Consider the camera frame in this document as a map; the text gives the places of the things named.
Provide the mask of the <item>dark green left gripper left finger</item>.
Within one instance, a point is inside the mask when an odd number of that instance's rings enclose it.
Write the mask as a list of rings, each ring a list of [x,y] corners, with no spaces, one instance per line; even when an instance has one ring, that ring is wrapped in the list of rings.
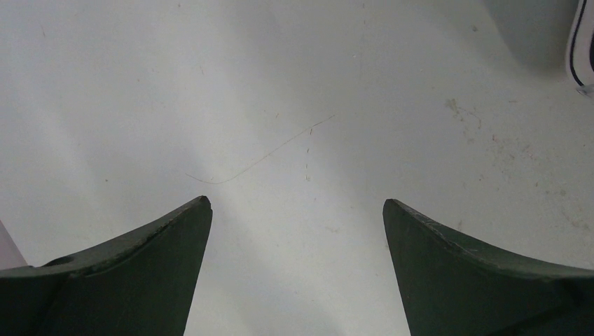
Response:
[[[1,272],[2,335],[182,335],[212,224],[197,197],[40,267]]]

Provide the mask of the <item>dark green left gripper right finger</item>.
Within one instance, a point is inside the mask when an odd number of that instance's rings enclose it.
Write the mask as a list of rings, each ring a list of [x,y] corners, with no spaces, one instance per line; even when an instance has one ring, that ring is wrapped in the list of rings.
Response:
[[[593,271],[528,258],[383,207],[389,252],[412,335],[592,335]]]

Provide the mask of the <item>green canvas sneaker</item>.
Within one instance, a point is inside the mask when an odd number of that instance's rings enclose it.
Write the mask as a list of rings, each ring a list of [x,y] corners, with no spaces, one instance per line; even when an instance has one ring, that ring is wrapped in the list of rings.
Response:
[[[593,99],[593,0],[580,0],[567,42],[568,77],[581,95]]]

